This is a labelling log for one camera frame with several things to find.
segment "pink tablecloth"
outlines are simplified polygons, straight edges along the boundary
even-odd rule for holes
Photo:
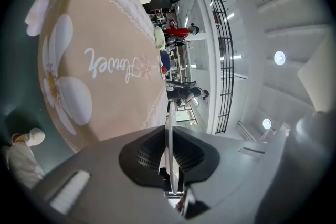
[[[26,22],[40,32],[48,113],[74,151],[165,123],[160,55],[139,0],[37,0]]]

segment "ceiling light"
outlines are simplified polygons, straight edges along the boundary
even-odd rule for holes
[[[241,59],[242,55],[234,55],[230,57],[231,59]]]
[[[227,17],[227,19],[230,20],[234,15],[235,15],[234,13],[231,13],[231,14]]]
[[[271,127],[272,127],[272,121],[270,120],[270,119],[264,119],[263,121],[262,121],[263,123],[263,127],[265,128],[265,129],[271,129]]]
[[[282,51],[277,51],[274,54],[274,62],[279,65],[282,66],[286,61],[286,56]]]
[[[185,20],[184,28],[186,28],[187,23],[188,23],[188,20],[189,20],[189,18],[188,18],[188,16],[187,16],[187,19]]]

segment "flower print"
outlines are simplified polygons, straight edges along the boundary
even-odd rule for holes
[[[67,130],[76,134],[70,119],[78,125],[87,124],[92,115],[92,98],[88,87],[82,81],[58,75],[60,60],[70,44],[72,34],[70,16],[62,14],[53,28],[49,46],[48,37],[44,38],[42,62],[46,75],[43,86],[48,103],[56,109]]]
[[[149,80],[151,79],[151,68],[148,64],[147,55],[140,56],[140,70],[141,70],[141,76],[146,77]]]

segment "person in black clothing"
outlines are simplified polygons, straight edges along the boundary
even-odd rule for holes
[[[207,90],[202,90],[199,87],[193,88],[178,88],[173,91],[167,91],[168,99],[183,99],[188,103],[193,97],[202,96],[203,100],[209,96]]]

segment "floor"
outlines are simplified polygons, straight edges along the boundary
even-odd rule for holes
[[[73,151],[55,129],[44,104],[37,76],[39,36],[26,34],[25,17],[34,0],[12,0],[0,29],[0,144],[14,133],[39,127],[46,133],[32,147],[45,173],[72,156]]]

